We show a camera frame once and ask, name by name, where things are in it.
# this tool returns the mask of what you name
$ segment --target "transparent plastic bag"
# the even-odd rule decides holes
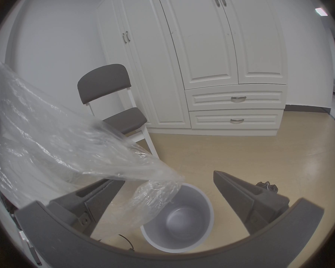
[[[58,194],[101,178],[148,181],[115,213],[106,215],[110,232],[105,237],[153,219],[183,181],[173,169],[108,124],[72,112],[4,64],[0,64],[0,126],[16,141],[0,137],[0,188],[6,188],[7,193],[16,191],[12,199],[18,199],[20,190],[27,194],[27,200],[17,201],[18,207],[40,196],[33,193],[31,184],[16,188],[20,183],[17,178],[22,182],[36,178],[41,185],[47,181],[42,178],[52,178],[47,189],[56,185],[61,188]],[[13,153],[12,147],[19,153]],[[16,169],[9,164],[11,159],[17,159],[22,168],[29,167],[30,172]]]

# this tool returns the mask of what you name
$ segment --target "white wardrobe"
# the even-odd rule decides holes
[[[277,133],[287,64],[268,0],[103,0],[97,14],[107,64],[128,70],[150,132]]]

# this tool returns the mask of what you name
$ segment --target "chair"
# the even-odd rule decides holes
[[[105,65],[94,69],[85,74],[77,84],[82,103],[88,107],[93,115],[92,107],[89,104],[91,101],[113,92],[126,89],[133,107],[104,119],[103,121],[120,131],[122,134],[127,134],[140,128],[141,131],[129,136],[129,138],[134,142],[145,139],[152,155],[158,158],[159,156],[156,153],[154,144],[146,129],[145,123],[147,122],[147,119],[136,107],[130,87],[131,84],[128,72],[125,66],[120,64]]]

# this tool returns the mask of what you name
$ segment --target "black baseboard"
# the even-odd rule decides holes
[[[284,111],[320,112],[330,114],[331,108],[308,105],[286,105]]]

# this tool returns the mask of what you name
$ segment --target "wire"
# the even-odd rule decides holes
[[[120,235],[120,234],[119,234],[119,236],[121,236],[121,237],[124,238],[126,241],[128,241],[128,242],[130,243],[130,245],[131,245],[132,250],[134,251],[133,244],[129,241],[129,239],[127,239],[125,236]]]

